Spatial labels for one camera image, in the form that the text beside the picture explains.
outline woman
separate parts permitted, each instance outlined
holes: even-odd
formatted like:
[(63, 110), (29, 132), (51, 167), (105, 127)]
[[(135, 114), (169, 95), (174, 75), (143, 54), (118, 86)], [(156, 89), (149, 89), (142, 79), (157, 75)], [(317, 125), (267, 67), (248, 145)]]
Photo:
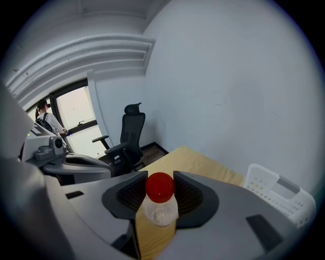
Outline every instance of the woman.
[(66, 135), (68, 131), (66, 129), (64, 129), (62, 127), (62, 125), (60, 125), (60, 123), (57, 121), (57, 119), (55, 118), (55, 116), (53, 114), (48, 113), (48, 114), (44, 115), (48, 108), (50, 108), (50, 105), (47, 104), (45, 99), (42, 99), (38, 102), (37, 107), (36, 107), (36, 113), (35, 113), (36, 121), (38, 119), (45, 120), (52, 127), (53, 133), (55, 133), (56, 135), (58, 133)]

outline chair headrest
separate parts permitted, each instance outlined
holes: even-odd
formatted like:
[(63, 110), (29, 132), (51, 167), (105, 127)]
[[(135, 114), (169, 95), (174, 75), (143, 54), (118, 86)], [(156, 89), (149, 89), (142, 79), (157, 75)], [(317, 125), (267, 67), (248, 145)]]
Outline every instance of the chair headrest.
[(140, 110), (139, 110), (139, 105), (141, 103), (137, 103), (137, 104), (131, 104), (131, 105), (127, 105), (124, 109), (125, 114), (131, 114), (131, 115), (135, 115), (135, 114), (139, 114)]

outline black office chair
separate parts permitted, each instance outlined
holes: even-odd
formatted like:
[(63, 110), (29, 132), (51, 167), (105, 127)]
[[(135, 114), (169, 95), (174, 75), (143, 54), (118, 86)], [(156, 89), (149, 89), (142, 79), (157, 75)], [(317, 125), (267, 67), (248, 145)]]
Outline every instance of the black office chair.
[(102, 136), (92, 141), (93, 143), (101, 141), (106, 148), (106, 155), (99, 158), (99, 160), (110, 163), (114, 168), (114, 172), (116, 172), (115, 176), (129, 173), (132, 170), (136, 170), (136, 167), (139, 165), (144, 165), (139, 139), (146, 115), (145, 113), (140, 113), (140, 104), (141, 103), (131, 104), (125, 107), (125, 115), (123, 115), (122, 118), (121, 143), (119, 145), (110, 148), (105, 141), (108, 136)]

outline chair armrest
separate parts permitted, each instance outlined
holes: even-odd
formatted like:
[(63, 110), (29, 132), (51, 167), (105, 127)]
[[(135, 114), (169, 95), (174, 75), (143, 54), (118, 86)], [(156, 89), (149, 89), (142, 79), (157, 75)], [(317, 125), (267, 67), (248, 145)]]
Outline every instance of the chair armrest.
[(112, 147), (111, 149), (106, 150), (106, 151), (105, 151), (105, 154), (115, 153), (115, 152), (117, 152), (117, 151), (123, 150), (123, 149), (126, 148), (127, 146), (128, 146), (128, 143), (127, 143), (127, 142), (124, 142), (124, 143), (118, 144), (118, 145)]
[(104, 139), (106, 139), (106, 138), (108, 138), (108, 136), (98, 137), (98, 138), (96, 138), (96, 139), (93, 139), (92, 142), (95, 143), (95, 142), (98, 142), (98, 141), (104, 140)]

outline plastic bottle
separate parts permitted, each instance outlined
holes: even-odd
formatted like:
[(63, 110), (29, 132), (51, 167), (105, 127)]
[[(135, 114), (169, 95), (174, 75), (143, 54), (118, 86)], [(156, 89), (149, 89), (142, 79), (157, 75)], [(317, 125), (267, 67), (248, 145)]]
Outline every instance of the plastic bottle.
[(146, 181), (147, 200), (144, 211), (156, 226), (167, 226), (178, 218), (174, 197), (174, 180), (166, 173), (154, 173)]

